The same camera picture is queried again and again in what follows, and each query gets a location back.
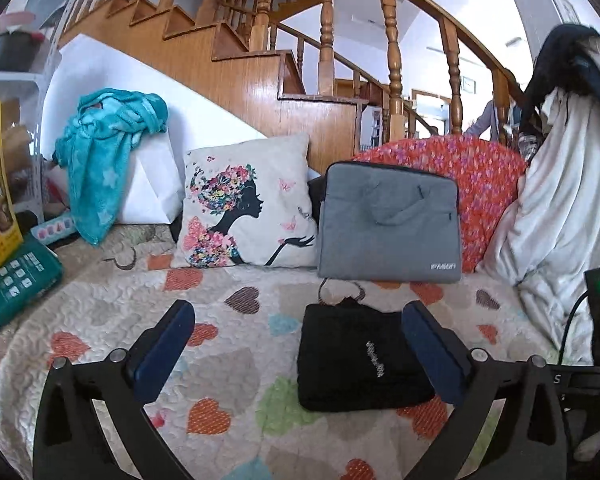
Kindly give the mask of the clothes pile on chair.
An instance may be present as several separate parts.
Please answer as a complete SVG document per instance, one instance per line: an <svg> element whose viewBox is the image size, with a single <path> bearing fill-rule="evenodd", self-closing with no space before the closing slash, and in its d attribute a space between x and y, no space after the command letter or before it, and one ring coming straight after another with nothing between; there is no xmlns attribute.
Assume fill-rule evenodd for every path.
<svg viewBox="0 0 600 480"><path fill-rule="evenodd" d="M539 111L556 88L600 102L600 34L594 28L561 24L548 34L524 90L520 133L541 135Z"/></svg>

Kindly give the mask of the heart patterned quilt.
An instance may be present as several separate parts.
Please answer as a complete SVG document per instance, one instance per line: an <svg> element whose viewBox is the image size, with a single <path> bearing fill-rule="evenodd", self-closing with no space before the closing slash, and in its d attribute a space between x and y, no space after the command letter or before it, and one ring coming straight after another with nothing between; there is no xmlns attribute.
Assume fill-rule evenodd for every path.
<svg viewBox="0 0 600 480"><path fill-rule="evenodd" d="M50 363L103 359L129 347L173 301L196 327L147 414L197 479L401 479L448 420L431 400L416 408L322 415L298 400L304 309L354 297L384 311L422 301L468 347L499 360L586 364L591 321L580 310L559 352L530 322L513 287L482 274L451 285L322 282L308 269L174 268L164 226L122 226L98 247L57 249L60 285L0 330L0 451L32 474L38 402Z"/></svg>

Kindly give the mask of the pastel egg tray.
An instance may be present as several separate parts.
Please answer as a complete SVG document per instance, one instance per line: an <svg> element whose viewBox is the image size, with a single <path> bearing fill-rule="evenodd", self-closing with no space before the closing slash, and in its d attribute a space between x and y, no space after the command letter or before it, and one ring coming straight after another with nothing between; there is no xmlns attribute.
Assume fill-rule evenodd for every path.
<svg viewBox="0 0 600 480"><path fill-rule="evenodd" d="M45 221L31 229L31 236L41 244L48 246L64 240L76 232L76 224L70 211Z"/></svg>

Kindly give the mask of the white printed cushion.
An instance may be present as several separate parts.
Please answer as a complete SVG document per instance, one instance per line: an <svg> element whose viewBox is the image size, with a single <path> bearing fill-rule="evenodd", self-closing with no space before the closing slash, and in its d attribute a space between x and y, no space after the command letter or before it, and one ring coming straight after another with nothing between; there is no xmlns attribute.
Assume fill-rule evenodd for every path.
<svg viewBox="0 0 600 480"><path fill-rule="evenodd" d="M314 266L309 140L297 133L187 152L172 266Z"/></svg>

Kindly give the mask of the red floral pillow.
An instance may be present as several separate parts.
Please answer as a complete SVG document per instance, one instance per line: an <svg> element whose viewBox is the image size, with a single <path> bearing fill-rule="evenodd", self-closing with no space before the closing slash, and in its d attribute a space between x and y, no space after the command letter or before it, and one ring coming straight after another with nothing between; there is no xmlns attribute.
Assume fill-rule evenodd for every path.
<svg viewBox="0 0 600 480"><path fill-rule="evenodd" d="M462 271L475 271L505 209L516 200L524 159L502 144L474 136L402 139L371 148L357 162L403 166L453 179L460 196Z"/></svg>

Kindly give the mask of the grey laptop bag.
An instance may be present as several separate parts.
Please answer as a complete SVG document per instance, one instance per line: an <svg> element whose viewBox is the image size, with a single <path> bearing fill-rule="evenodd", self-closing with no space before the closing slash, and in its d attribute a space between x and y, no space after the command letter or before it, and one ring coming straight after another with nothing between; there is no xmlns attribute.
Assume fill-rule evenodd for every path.
<svg viewBox="0 0 600 480"><path fill-rule="evenodd" d="M403 166L334 162L324 175L316 249L321 278L455 283L458 186Z"/></svg>

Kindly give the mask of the teal star towel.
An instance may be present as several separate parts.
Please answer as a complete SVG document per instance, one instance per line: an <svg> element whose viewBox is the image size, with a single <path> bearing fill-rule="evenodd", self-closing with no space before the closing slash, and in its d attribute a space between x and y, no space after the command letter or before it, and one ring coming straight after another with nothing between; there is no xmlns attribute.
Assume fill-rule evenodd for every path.
<svg viewBox="0 0 600 480"><path fill-rule="evenodd" d="M80 97L54 159L67 171L72 218L87 243L105 239L123 202L131 152L146 136L166 133L168 118L155 93L105 88Z"/></svg>

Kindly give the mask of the white box under towel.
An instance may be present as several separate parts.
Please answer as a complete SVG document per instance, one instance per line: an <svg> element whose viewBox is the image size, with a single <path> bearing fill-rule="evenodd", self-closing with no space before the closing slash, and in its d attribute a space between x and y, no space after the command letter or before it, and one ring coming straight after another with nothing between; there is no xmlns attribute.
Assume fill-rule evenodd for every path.
<svg viewBox="0 0 600 480"><path fill-rule="evenodd" d="M130 154L117 222L167 226L180 214L183 197L169 133L143 136Z"/></svg>

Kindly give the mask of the white crumpled blanket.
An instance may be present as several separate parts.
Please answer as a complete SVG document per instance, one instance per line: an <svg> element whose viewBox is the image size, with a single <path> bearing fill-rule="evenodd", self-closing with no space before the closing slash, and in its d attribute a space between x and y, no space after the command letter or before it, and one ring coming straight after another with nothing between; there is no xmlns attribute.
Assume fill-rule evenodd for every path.
<svg viewBox="0 0 600 480"><path fill-rule="evenodd" d="M546 138L478 270L516 287L532 324L568 363L591 363L591 315L571 308L585 271L600 268L600 101L557 87L540 116Z"/></svg>

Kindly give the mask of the black pants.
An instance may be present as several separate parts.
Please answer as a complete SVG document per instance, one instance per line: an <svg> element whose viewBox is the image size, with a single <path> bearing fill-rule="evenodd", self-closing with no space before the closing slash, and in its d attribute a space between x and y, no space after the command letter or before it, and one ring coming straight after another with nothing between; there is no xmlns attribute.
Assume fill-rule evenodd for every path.
<svg viewBox="0 0 600 480"><path fill-rule="evenodd" d="M434 398L402 333L401 313L351 297L306 307L297 373L299 404L311 412L410 408Z"/></svg>

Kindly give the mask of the green cardboard box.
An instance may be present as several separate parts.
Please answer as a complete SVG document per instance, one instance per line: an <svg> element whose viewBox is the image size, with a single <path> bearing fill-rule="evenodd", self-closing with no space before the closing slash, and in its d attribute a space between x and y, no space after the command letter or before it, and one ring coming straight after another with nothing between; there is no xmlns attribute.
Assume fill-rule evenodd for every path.
<svg viewBox="0 0 600 480"><path fill-rule="evenodd" d="M0 266L0 329L62 279L57 255L31 235Z"/></svg>

